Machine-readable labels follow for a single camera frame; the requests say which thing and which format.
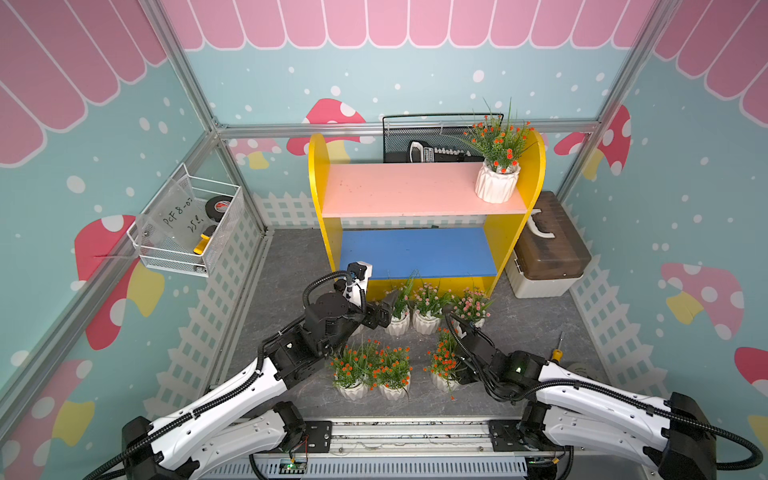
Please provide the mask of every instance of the pink shelf board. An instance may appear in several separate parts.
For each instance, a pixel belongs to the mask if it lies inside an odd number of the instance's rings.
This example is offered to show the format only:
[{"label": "pink shelf board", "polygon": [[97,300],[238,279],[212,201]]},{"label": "pink shelf board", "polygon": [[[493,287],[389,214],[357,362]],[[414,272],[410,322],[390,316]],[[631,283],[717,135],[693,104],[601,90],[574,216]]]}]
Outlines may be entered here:
[{"label": "pink shelf board", "polygon": [[481,163],[331,165],[323,217],[525,214],[515,189],[503,204],[475,195]]}]

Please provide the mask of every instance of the wire mesh basket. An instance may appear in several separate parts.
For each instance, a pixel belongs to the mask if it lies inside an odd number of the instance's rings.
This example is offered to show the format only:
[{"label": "wire mesh basket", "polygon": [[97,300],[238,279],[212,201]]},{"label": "wire mesh basket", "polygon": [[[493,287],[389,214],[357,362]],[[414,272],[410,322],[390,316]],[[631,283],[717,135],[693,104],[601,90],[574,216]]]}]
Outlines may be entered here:
[{"label": "wire mesh basket", "polygon": [[173,238],[166,236],[161,236],[162,241],[157,244],[147,242],[147,239],[155,238],[158,235],[156,228],[151,223],[140,228],[134,221],[128,228],[127,235],[131,238],[134,248],[147,268],[210,276],[237,223],[244,214],[245,201],[243,200],[242,189],[237,185],[193,177],[189,174],[187,166],[181,164],[141,213],[152,214],[154,209],[158,208],[163,203],[164,198],[170,194],[174,181],[182,188],[191,188],[194,193],[192,201],[203,210],[205,210],[206,202],[211,198],[219,195],[232,197],[230,206],[224,212],[224,216],[203,249],[203,253],[198,254],[189,251],[174,241]]}]

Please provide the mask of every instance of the white toolbox base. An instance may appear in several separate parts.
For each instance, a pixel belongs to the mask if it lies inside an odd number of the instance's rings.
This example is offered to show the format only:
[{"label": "white toolbox base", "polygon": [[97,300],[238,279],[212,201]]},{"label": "white toolbox base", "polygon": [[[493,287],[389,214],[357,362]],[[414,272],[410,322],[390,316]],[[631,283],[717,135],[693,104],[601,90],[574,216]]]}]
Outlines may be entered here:
[{"label": "white toolbox base", "polygon": [[512,252],[511,261],[507,262],[505,270],[507,278],[512,285],[512,291],[518,298],[544,298],[547,296],[561,296],[576,283],[578,278],[558,278],[555,280],[530,280],[523,275],[518,265],[517,252]]}]

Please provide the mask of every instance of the potted plant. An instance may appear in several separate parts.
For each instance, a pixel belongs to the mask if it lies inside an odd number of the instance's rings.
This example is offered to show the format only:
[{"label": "potted plant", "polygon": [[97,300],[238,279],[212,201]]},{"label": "potted plant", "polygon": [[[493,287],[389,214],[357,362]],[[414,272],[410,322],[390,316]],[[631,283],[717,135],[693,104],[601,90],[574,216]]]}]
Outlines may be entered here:
[{"label": "potted plant", "polygon": [[[487,309],[493,303],[493,300],[485,296],[480,289],[470,290],[467,287],[464,289],[461,297],[451,295],[451,302],[453,303],[453,311],[456,315],[474,323],[478,328],[482,328],[485,325],[485,319],[491,316]],[[454,326],[459,328],[461,325],[458,322],[454,322]]]},{"label": "potted plant", "polygon": [[437,331],[442,307],[450,300],[450,290],[443,296],[438,295],[438,287],[426,283],[416,290],[413,296],[413,326],[423,335]]},{"label": "potted plant", "polygon": [[392,320],[386,327],[386,332],[391,336],[401,336],[408,330],[411,323],[411,310],[408,307],[408,299],[413,290],[413,277],[400,286],[400,294],[395,301],[392,311]]},{"label": "potted plant", "polygon": [[411,383],[411,367],[409,356],[410,347],[403,349],[390,349],[386,347],[378,353],[376,366],[371,372],[373,390],[379,387],[381,393],[389,400],[398,400],[408,395],[408,387]]},{"label": "potted plant", "polygon": [[344,398],[360,400],[369,389],[369,377],[372,358],[376,355],[376,345],[368,340],[357,347],[344,346],[339,355],[331,360],[333,368],[333,386]]},{"label": "potted plant", "polygon": [[440,332],[437,349],[435,352],[427,352],[432,364],[424,368],[424,371],[429,371],[429,377],[432,380],[432,384],[446,393],[451,393],[451,400],[453,398],[453,390],[458,386],[458,380],[456,378],[456,367],[458,360],[456,359],[456,339],[448,331],[448,329],[438,328]]},{"label": "potted plant", "polygon": [[475,193],[490,204],[503,204],[512,196],[520,174],[518,159],[533,130],[531,122],[515,126],[510,114],[505,120],[501,115],[486,115],[485,121],[473,124],[462,138],[485,158],[475,181]]}]

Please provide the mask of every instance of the gray floor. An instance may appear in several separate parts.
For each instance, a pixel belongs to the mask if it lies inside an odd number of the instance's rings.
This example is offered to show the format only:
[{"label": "gray floor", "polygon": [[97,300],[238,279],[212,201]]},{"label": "gray floor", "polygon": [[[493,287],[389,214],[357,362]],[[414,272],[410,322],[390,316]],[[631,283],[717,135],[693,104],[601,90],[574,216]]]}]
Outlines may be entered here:
[{"label": "gray floor", "polygon": [[[229,377],[253,361],[261,339],[301,314],[304,288],[328,272],[328,258],[319,230],[276,231],[233,354]],[[549,357],[560,332],[564,331],[565,339],[561,346],[563,366],[573,362],[585,363],[596,371],[596,379],[605,381],[598,355],[569,294],[559,298],[521,300],[514,296],[504,275],[493,293],[493,299],[495,301],[489,308],[491,317],[483,331],[499,349],[505,352],[524,350]],[[438,391],[423,371],[429,364],[426,352],[435,348],[436,336],[423,336],[411,328],[404,336],[396,338],[382,329],[367,330],[362,338],[377,339],[393,348],[411,347],[415,375],[407,399],[390,402],[373,391],[360,402],[347,401],[332,387],[332,373],[328,368],[263,407],[269,408],[277,401],[291,401],[305,418],[522,414],[523,405],[496,402],[478,383],[457,389],[454,392],[455,401]]]}]

